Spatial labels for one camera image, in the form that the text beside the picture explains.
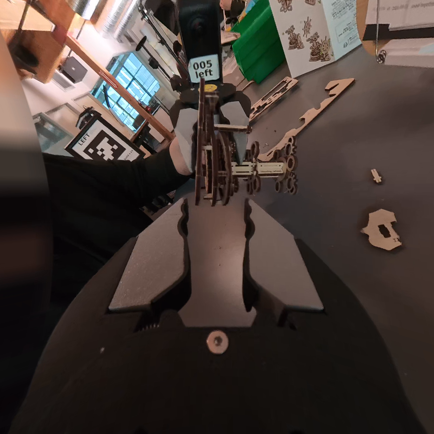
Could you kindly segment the wooden sheet with rectangular cutout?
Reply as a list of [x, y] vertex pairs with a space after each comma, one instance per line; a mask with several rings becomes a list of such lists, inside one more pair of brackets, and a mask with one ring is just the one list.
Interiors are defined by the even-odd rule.
[[257, 102], [251, 106], [249, 122], [253, 122], [264, 111], [269, 109], [273, 104], [279, 101], [287, 92], [298, 84], [298, 80], [290, 77], [284, 77], [268, 93], [263, 95]]

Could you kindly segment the small wooden bracket piece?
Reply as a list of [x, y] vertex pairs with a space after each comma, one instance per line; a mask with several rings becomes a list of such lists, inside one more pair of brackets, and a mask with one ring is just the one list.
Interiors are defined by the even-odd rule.
[[368, 214], [368, 223], [360, 232], [368, 236], [372, 246], [392, 251], [402, 246], [400, 236], [393, 227], [396, 222], [396, 216], [392, 211], [378, 209]]

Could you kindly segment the person's black shirt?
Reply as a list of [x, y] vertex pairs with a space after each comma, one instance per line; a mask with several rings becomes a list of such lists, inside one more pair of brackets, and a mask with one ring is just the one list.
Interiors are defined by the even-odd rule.
[[152, 219], [105, 200], [53, 202], [51, 308], [65, 311], [88, 281]]

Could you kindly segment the green plastic bin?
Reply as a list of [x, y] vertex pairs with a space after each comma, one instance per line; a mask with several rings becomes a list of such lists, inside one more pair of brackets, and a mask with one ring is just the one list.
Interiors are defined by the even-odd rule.
[[232, 44], [236, 62], [248, 81], [260, 84], [285, 61], [268, 0], [260, 0], [232, 27], [240, 37]]

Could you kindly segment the wooden gear model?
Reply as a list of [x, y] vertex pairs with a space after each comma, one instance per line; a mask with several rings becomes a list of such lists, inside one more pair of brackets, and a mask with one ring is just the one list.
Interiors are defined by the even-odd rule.
[[230, 124], [216, 124], [217, 91], [205, 90], [205, 138], [203, 144], [203, 184], [201, 199], [209, 200], [211, 206], [220, 202], [227, 205], [233, 195], [239, 190], [239, 180], [247, 182], [249, 194], [259, 192], [262, 178], [273, 178], [277, 182], [277, 190], [284, 186], [295, 192], [295, 176], [290, 172], [295, 166], [294, 155], [277, 157], [271, 162], [261, 162], [258, 159], [259, 144], [254, 142], [251, 149], [246, 151], [247, 159], [242, 163], [232, 160], [231, 146], [227, 133], [247, 132], [250, 127], [234, 126]]

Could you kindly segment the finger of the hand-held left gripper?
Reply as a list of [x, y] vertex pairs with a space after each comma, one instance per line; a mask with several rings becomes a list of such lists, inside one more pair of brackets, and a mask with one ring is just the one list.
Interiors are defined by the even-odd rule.
[[198, 125], [198, 110], [182, 108], [179, 111], [175, 135], [178, 140], [180, 152], [189, 171], [196, 170], [197, 162], [197, 138], [194, 139], [194, 126]]
[[[221, 118], [230, 125], [249, 127], [249, 117], [246, 115], [239, 101], [226, 102], [220, 106]], [[236, 163], [242, 163], [245, 157], [248, 133], [247, 132], [229, 132], [227, 133], [229, 144], [231, 146], [232, 160]]]

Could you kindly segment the white printed kit box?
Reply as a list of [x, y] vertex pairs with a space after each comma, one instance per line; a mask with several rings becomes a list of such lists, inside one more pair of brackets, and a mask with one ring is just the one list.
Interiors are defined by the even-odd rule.
[[331, 64], [360, 46], [355, 0], [270, 0], [291, 77]]

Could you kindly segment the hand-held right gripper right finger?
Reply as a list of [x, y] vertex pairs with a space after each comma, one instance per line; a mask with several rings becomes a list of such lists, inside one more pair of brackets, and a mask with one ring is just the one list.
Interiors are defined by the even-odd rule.
[[245, 200], [244, 221], [246, 310], [323, 312], [295, 237], [251, 199]]

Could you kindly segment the black framed marker sign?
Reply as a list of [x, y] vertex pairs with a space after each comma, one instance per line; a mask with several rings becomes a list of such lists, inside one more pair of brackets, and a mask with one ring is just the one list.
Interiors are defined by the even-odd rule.
[[108, 162], [136, 161], [150, 155], [101, 116], [92, 117], [65, 150], [74, 158]]

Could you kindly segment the black wall speaker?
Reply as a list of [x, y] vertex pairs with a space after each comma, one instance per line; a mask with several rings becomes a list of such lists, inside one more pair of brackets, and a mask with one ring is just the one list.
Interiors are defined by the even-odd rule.
[[59, 71], [74, 84], [81, 82], [88, 72], [75, 57], [67, 57], [59, 66]]

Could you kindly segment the person's left forearm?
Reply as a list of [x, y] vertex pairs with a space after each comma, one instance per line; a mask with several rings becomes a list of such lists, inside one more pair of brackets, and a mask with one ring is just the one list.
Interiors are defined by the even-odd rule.
[[92, 161], [43, 154], [51, 204], [102, 200], [143, 208], [175, 191], [190, 176], [179, 174], [169, 148], [136, 161]]

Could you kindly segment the instruction sheet on stand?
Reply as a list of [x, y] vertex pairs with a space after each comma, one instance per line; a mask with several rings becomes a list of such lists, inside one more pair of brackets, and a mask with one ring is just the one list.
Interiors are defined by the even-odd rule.
[[434, 68], [432, 0], [358, 0], [356, 24], [378, 64]]

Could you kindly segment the wavy wooden sheet offcut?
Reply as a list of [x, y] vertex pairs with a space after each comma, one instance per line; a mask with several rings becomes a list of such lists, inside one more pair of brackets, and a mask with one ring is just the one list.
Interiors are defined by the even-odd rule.
[[259, 154], [259, 161], [270, 162], [273, 159], [275, 152], [284, 151], [287, 145], [293, 144], [296, 136], [301, 133], [301, 131], [307, 127], [316, 117], [318, 117], [330, 104], [332, 104], [332, 102], [334, 102], [339, 95], [344, 92], [344, 90], [354, 84], [354, 82], [355, 78], [337, 79], [328, 82], [328, 84], [325, 86], [325, 91], [328, 92], [328, 97], [320, 103], [318, 108], [313, 107], [307, 110], [299, 118], [299, 120], [302, 122], [300, 127], [290, 129], [273, 148], [267, 152]]

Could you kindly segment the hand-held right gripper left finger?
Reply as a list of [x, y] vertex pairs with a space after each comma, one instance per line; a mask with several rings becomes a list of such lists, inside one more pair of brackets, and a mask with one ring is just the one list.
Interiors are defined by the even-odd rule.
[[109, 305], [110, 312], [179, 311], [191, 296], [188, 202], [179, 199], [141, 232]]

